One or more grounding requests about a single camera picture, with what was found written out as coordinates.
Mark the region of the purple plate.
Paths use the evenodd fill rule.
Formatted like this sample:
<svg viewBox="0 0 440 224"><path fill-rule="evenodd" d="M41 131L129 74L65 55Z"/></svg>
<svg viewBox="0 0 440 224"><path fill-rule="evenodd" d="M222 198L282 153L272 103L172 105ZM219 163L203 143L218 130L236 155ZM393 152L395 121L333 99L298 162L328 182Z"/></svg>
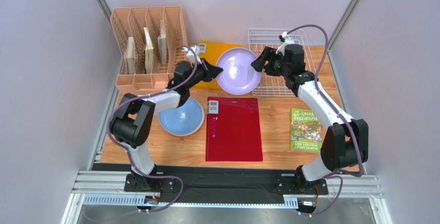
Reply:
<svg viewBox="0 0 440 224"><path fill-rule="evenodd" d="M229 94L244 95L252 92L260 83L262 73L257 72L251 63L256 54L243 47L225 51L217 60L216 66L223 72L216 78L219 86Z"/></svg>

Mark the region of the blue plate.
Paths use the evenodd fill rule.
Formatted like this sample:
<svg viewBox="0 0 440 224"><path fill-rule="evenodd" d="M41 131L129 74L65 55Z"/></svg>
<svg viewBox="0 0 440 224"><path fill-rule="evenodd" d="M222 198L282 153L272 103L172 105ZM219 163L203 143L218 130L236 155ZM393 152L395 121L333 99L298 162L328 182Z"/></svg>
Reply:
<svg viewBox="0 0 440 224"><path fill-rule="evenodd" d="M168 109L158 114L161 127L174 136L189 136L198 131L205 120L202 105L194 98L189 98L184 105Z"/></svg>

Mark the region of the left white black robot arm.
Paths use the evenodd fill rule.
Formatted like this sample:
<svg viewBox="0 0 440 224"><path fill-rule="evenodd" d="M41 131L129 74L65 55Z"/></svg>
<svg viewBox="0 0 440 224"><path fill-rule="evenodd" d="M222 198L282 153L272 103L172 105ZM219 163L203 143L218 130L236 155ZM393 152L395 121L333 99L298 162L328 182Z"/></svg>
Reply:
<svg viewBox="0 0 440 224"><path fill-rule="evenodd" d="M190 89L199 82L210 82L223 72L223 68L209 64L205 59L191 63L177 63L174 76L167 87L153 94L126 93L111 113L106 131L113 143L123 148L131 164L125 188L156 190L165 176L157 174L147 146L154 115L183 106L190 97Z"/></svg>

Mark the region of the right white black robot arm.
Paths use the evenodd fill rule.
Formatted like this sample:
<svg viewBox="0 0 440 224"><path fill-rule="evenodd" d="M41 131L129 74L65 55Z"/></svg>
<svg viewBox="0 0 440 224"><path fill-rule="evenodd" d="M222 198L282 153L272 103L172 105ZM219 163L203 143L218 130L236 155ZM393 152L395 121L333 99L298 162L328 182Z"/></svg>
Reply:
<svg viewBox="0 0 440 224"><path fill-rule="evenodd" d="M329 178L338 173L361 177L368 159L368 125L341 109L322 88L316 74L306 70L304 50L299 44L274 49L266 46L251 63L257 72L281 76L296 97L308 105L326 129L320 155L299 166L304 182Z"/></svg>

